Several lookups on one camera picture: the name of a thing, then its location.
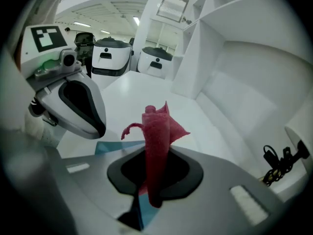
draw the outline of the pink towel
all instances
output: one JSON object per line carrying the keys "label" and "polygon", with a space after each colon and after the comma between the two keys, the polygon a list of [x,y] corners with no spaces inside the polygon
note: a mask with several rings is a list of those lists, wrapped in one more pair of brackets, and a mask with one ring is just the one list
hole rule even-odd
{"label": "pink towel", "polygon": [[156,110],[152,105],[146,107],[142,114],[142,124],[132,123],[122,134],[122,140],[129,134],[130,128],[139,127],[145,137],[146,150],[146,182],[139,190],[139,195],[148,191],[149,202],[159,208],[162,201],[159,199],[164,171],[166,168],[167,154],[170,144],[181,137],[188,135],[184,128],[170,116],[170,111],[165,105]]}

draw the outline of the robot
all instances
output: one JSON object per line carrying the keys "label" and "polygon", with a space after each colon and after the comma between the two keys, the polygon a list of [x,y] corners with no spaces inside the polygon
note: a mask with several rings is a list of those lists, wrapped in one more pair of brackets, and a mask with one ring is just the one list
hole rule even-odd
{"label": "robot", "polygon": [[165,79],[172,69],[173,56],[162,48],[145,47],[140,53],[136,71]]}
{"label": "robot", "polygon": [[106,131],[105,106],[98,86],[77,61],[76,45],[57,25],[25,29],[21,72],[36,92],[29,110],[39,117],[47,110],[60,126],[86,139]]}
{"label": "robot", "polygon": [[91,78],[104,89],[130,70],[132,45],[108,37],[94,44]]}

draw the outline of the white pillar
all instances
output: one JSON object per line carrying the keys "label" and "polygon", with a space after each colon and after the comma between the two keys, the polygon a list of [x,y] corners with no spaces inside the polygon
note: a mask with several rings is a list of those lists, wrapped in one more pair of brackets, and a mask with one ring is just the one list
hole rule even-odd
{"label": "white pillar", "polygon": [[135,71],[137,62],[139,59],[140,52],[145,46],[145,42],[149,33],[150,24],[151,24],[151,14],[155,11],[157,7],[158,0],[148,0],[145,9],[140,18],[140,24],[138,26],[135,41],[133,45],[134,55],[132,57],[131,70]]}

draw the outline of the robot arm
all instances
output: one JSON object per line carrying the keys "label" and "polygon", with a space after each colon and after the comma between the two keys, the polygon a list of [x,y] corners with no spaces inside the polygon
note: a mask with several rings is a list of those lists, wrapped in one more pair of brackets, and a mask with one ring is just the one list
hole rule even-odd
{"label": "robot arm", "polygon": [[[77,61],[76,45],[57,25],[25,29],[21,73],[36,92],[36,99],[60,126],[87,139],[106,131],[105,106],[98,86]],[[41,114],[29,106],[33,116]]]}

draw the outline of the ceiling light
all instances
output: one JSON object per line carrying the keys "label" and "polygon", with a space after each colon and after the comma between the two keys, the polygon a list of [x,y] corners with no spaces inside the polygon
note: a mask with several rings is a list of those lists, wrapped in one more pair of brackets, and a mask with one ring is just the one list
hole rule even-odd
{"label": "ceiling light", "polygon": [[181,22],[189,0],[163,0],[157,11],[157,16]]}
{"label": "ceiling light", "polygon": [[80,25],[80,26],[85,26],[85,27],[90,27],[90,25],[88,24],[82,24],[82,23],[79,23],[79,22],[74,22],[74,24],[77,24],[77,25]]}
{"label": "ceiling light", "polygon": [[133,19],[135,20],[136,24],[139,25],[140,21],[138,17],[133,17]]}

